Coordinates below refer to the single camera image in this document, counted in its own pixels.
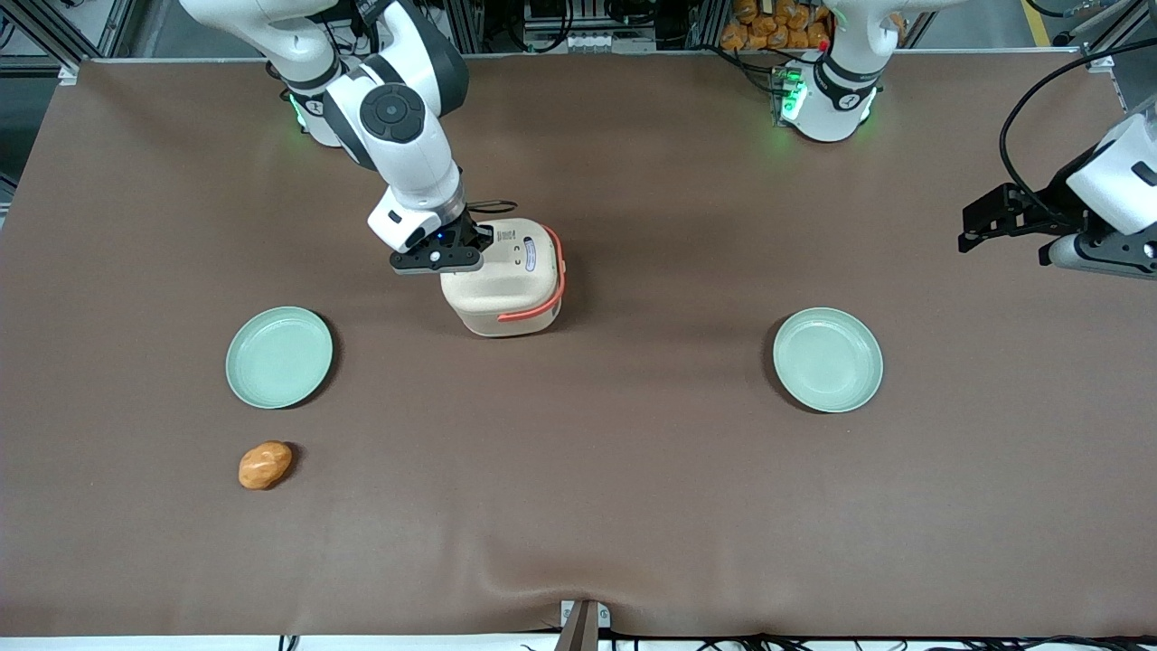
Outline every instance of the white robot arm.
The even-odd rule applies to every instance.
[[[270,59],[292,93],[305,130],[315,140],[337,147],[322,117],[322,91],[345,72],[320,27],[305,16],[338,0],[180,0],[197,22],[229,32]]]
[[[458,165],[437,118],[462,105],[470,74],[410,0],[382,14],[390,44],[325,89],[323,113],[358,164],[389,184],[370,212],[399,273],[477,268],[491,229],[466,210]]]
[[[781,119],[821,142],[852,135],[876,97],[876,82],[899,43],[891,20],[897,12],[931,12],[965,0],[824,0],[835,16],[827,51],[810,62],[791,61]]]
[[[1157,280],[1157,95],[1060,169],[1031,200],[1005,183],[964,208],[960,252],[1001,235],[1061,235],[1040,262]]]

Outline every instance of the metal frame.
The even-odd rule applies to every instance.
[[[84,59],[117,54],[135,6],[137,0],[113,0],[94,45],[47,0],[0,0],[7,19],[44,51],[44,56],[3,57],[0,76],[56,76],[61,68],[75,74]]]
[[[482,9],[473,0],[447,0],[447,20],[454,45],[463,54],[482,51]]]
[[[928,34],[928,28],[931,27],[933,21],[936,20],[936,15],[939,12],[921,12],[916,20],[912,21],[912,27],[908,28],[908,34],[905,35],[904,42],[900,43],[900,47],[911,50],[915,47],[920,39]]]
[[[16,28],[24,32],[24,36],[44,50],[50,58],[56,59],[53,64],[46,65],[43,57],[6,57],[20,60],[6,60],[5,74],[10,72],[20,76],[45,73],[54,75],[61,67],[76,72],[82,60],[100,56],[79,29],[43,0],[0,0],[0,8],[8,20],[16,23]]]
[[[1123,44],[1151,19],[1151,10],[1155,7],[1151,0],[1120,1],[1129,2],[1128,8],[1108,25],[1108,29],[1093,39],[1092,43],[1085,45],[1085,53],[1104,52],[1110,47]]]

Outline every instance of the brown tablecloth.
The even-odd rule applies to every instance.
[[[381,180],[260,65],[84,65],[0,232],[0,634],[502,631],[574,597],[650,635],[1154,632],[1157,286],[1039,267],[1039,237],[956,252],[1070,57],[897,57],[838,145],[712,57],[472,61],[469,194],[570,273],[513,341],[390,269]],[[1071,73],[1012,155],[1042,183],[1119,116]],[[339,368],[259,412],[226,348],[287,303]],[[816,304],[883,347],[858,412],[774,379]],[[242,490],[266,439],[303,459]]]

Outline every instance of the plate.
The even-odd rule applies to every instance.
[[[260,409],[296,405],[322,384],[333,362],[325,321],[301,306],[275,306],[249,319],[224,360],[229,389]]]
[[[884,379],[884,355],[871,331],[831,306],[812,306],[784,320],[772,357],[788,393],[819,412],[863,407]]]

